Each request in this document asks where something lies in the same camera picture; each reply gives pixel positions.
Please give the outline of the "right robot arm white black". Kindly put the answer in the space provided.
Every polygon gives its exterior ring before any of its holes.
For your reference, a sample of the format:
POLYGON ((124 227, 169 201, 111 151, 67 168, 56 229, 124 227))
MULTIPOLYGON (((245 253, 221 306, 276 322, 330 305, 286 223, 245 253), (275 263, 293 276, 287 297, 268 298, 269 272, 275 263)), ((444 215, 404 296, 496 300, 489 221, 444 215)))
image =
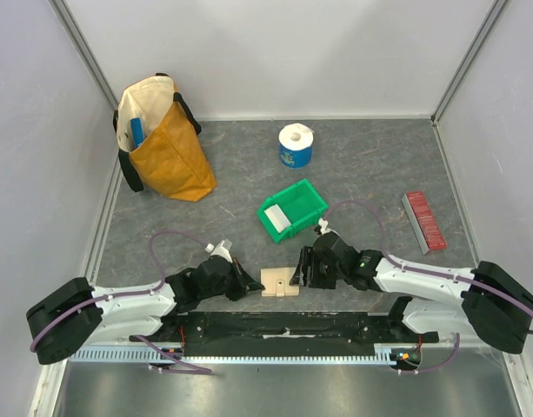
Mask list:
POLYGON ((301 249, 290 285, 333 289, 338 281, 359 291, 409 296, 403 312, 385 322, 394 341, 415 333, 466 334, 520 354, 533 322, 533 295, 489 261, 476 268, 436 267, 379 250, 357 251, 330 231, 301 249))

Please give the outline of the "white credit card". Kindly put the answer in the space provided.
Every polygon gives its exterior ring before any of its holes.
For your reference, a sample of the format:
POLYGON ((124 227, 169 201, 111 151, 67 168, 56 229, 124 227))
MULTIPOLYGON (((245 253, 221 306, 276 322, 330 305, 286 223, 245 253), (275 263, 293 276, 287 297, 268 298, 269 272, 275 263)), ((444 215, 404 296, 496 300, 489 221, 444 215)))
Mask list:
POLYGON ((265 209, 264 213, 278 234, 291 226, 291 221, 277 204, 265 209))

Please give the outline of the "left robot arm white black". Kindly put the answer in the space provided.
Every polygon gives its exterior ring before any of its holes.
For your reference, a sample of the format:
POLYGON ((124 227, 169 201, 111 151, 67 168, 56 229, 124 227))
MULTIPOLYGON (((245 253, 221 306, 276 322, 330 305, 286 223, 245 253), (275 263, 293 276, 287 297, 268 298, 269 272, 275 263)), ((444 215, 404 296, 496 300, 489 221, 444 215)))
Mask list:
POLYGON ((170 341, 179 330, 176 316, 195 309, 201 301, 222 295, 238 301, 262 290, 264 285, 237 260, 220 255, 164 281, 129 288, 91 286, 84 277, 74 278, 27 311, 30 351, 39 364, 50 365, 91 344, 139 335, 170 341))

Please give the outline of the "beige leather card holder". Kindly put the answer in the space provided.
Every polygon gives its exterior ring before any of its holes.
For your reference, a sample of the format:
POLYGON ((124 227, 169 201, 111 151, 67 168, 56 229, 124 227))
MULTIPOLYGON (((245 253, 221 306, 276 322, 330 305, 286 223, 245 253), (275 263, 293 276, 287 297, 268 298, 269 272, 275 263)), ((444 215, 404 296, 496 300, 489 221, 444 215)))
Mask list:
POLYGON ((290 285, 290 279, 295 272, 294 268, 263 268, 260 272, 261 284, 264 289, 262 297, 289 297, 298 296, 300 287, 290 285))

